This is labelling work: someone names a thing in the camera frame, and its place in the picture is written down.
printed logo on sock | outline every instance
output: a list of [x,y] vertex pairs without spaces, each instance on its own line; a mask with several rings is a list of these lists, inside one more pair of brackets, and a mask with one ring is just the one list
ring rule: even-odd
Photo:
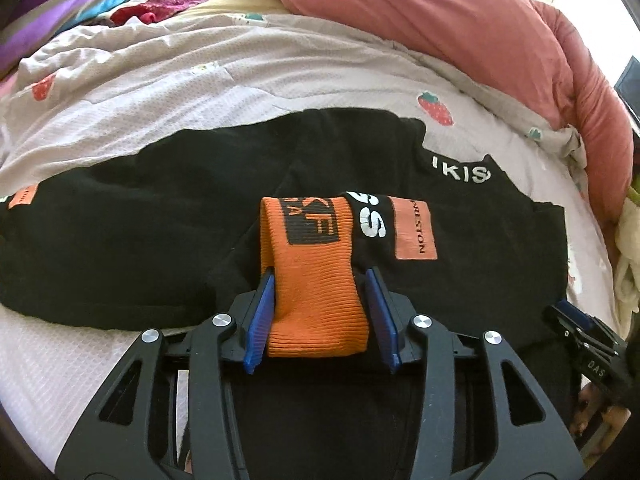
[[396,260],[437,260],[426,202],[390,196],[396,226]]
[[340,240],[330,198],[279,198],[289,245],[330,244]]
[[21,189],[14,195],[14,197],[11,199],[11,202],[9,202],[8,209],[11,209],[16,205],[30,204],[33,200],[33,197],[36,196],[37,190],[38,184],[33,184],[32,186]]
[[375,238],[376,236],[384,238],[386,236],[385,221],[380,216],[380,213],[370,206],[377,206],[380,203],[380,199],[375,195],[367,193],[358,193],[357,191],[347,191],[347,194],[358,202],[366,204],[366,207],[360,209],[358,216],[360,217],[360,229],[362,234],[369,238]]

black clamp gripper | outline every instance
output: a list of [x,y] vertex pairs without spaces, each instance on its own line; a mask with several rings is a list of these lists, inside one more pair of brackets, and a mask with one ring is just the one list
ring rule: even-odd
[[[274,315],[275,281],[268,269],[258,289],[236,297],[228,312],[195,329],[164,336],[140,334],[91,400],[56,463],[60,480],[249,480],[231,387],[222,363],[252,373],[260,364]],[[497,332],[473,338],[449,332],[387,290],[376,269],[366,273],[366,299],[382,360],[391,372],[424,366],[417,449],[400,465],[410,480],[575,480],[584,469],[564,424],[535,378]],[[452,471],[456,360],[482,359],[492,392],[494,455]],[[503,373],[509,364],[537,403],[537,422],[516,425]],[[189,430],[193,475],[176,452],[179,370],[189,373]]]
[[[640,339],[638,335],[624,341],[597,317],[579,310],[567,300],[545,309],[546,324],[564,341],[574,369],[588,378],[599,390],[600,410],[611,404],[640,411]],[[576,446],[586,458],[608,431],[602,416],[595,416]]]

striped blanket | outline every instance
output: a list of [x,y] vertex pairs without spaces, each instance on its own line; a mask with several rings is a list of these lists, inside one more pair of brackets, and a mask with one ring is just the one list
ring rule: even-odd
[[128,0],[20,0],[0,31],[0,77],[56,34]]

black device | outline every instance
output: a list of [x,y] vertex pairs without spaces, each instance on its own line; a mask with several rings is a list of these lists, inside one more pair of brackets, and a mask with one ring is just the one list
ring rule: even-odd
[[[56,477],[249,480],[223,367],[241,365],[251,373],[260,364],[273,319],[274,287],[269,269],[258,290],[241,294],[228,313],[212,316],[193,331],[169,337],[155,329],[143,332],[76,424],[56,464]],[[390,371],[424,367],[414,458],[398,464],[396,478],[577,480],[583,475],[580,454],[562,420],[500,334],[472,338],[449,332],[417,313],[407,297],[388,291],[376,268],[366,273],[366,297]],[[481,362],[486,370],[491,413],[485,419],[491,421],[495,451],[488,460],[454,472],[459,361]],[[187,368],[193,477],[182,470],[174,444],[175,375]],[[514,382],[524,387],[519,394],[509,384]]]
[[640,61],[635,56],[631,56],[614,88],[636,124],[640,124]]

strawberry print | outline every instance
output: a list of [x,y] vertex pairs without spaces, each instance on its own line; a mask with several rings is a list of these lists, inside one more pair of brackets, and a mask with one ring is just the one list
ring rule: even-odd
[[437,95],[431,92],[423,92],[418,96],[418,104],[437,123],[442,124],[442,126],[453,126],[453,118],[449,113],[449,109],[440,102]]
[[56,78],[56,74],[49,74],[41,81],[38,81],[35,85],[31,87],[31,93],[33,94],[33,98],[36,101],[44,101],[49,95],[49,90],[51,90],[51,86],[53,85],[53,80]]

